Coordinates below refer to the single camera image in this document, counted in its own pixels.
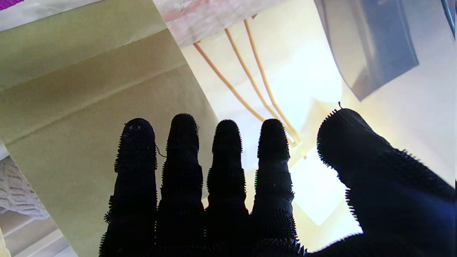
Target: finger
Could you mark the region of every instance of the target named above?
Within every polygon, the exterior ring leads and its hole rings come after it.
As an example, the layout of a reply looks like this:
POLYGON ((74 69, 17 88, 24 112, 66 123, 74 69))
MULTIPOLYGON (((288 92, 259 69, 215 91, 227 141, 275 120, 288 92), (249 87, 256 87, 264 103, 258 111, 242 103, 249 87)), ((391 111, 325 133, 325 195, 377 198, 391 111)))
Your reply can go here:
POLYGON ((318 152, 350 189, 364 232, 401 236, 434 256, 455 253, 455 190, 356 112, 341 109, 322 123, 318 152))
POLYGON ((129 121, 122 132, 115 172, 114 194, 105 216, 108 229, 100 256, 116 256, 154 245, 157 191, 155 135, 144 119, 129 121))
POLYGON ((161 245, 203 244, 203 174, 198 149, 194 118, 189 114, 176 115, 171 122, 162 171, 157 218, 157 242, 161 245))
POLYGON ((244 204, 246 182, 241 167, 241 137, 236 123, 216 127, 213 165, 208 173, 207 240, 209 244, 246 241, 249 213, 244 204))
POLYGON ((261 238, 297 237, 292 215, 292 180, 287 167, 289 147, 279 120, 266 120, 260 132, 259 170, 252 219, 261 238))

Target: bright light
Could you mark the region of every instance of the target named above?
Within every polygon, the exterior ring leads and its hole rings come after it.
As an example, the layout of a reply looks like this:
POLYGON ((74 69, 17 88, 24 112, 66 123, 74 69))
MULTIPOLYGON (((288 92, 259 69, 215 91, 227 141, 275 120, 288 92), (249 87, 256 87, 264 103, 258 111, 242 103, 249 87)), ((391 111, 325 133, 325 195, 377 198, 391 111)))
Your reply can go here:
POLYGON ((321 225, 343 200, 346 186, 319 159, 317 149, 290 169, 295 202, 317 224, 321 225))

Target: gray fabric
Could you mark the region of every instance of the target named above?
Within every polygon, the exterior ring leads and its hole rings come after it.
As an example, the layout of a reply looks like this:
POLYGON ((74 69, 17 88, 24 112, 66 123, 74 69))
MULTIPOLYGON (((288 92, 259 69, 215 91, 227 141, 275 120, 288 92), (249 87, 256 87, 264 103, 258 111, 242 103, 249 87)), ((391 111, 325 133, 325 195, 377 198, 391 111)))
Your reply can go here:
POLYGON ((314 0, 347 85, 361 101, 419 64, 402 0, 314 0))

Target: small wire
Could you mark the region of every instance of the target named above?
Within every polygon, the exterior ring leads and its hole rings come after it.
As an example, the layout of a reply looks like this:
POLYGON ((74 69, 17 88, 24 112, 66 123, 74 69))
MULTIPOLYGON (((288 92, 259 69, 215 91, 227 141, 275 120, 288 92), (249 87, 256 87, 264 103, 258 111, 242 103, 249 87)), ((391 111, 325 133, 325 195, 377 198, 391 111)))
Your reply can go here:
POLYGON ((160 156, 162 156, 162 157, 164 157, 164 158, 167 158, 165 155, 162 155, 162 154, 160 153, 160 149, 159 149, 159 147, 158 147, 157 145, 155 145, 155 147, 156 147, 157 152, 159 153, 160 156))

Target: fingertip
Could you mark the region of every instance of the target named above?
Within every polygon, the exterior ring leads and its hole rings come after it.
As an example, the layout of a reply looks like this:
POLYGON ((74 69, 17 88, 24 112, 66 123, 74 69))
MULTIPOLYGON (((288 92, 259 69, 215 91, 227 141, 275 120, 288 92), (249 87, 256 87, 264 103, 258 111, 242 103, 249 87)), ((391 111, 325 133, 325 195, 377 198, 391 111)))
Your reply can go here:
POLYGON ((180 147, 195 148, 197 152, 199 150, 197 123, 188 113, 180 113, 171 121, 167 151, 180 147))
POLYGON ((124 126, 114 170, 140 171, 151 168, 157 168, 154 130, 147 120, 135 118, 124 126))
POLYGON ((243 151, 238 125, 233 120, 219 122, 214 133, 213 153, 217 150, 243 151))
POLYGON ((260 160, 283 161, 290 158, 289 144, 281 121, 268 119, 260 131, 257 157, 260 160))

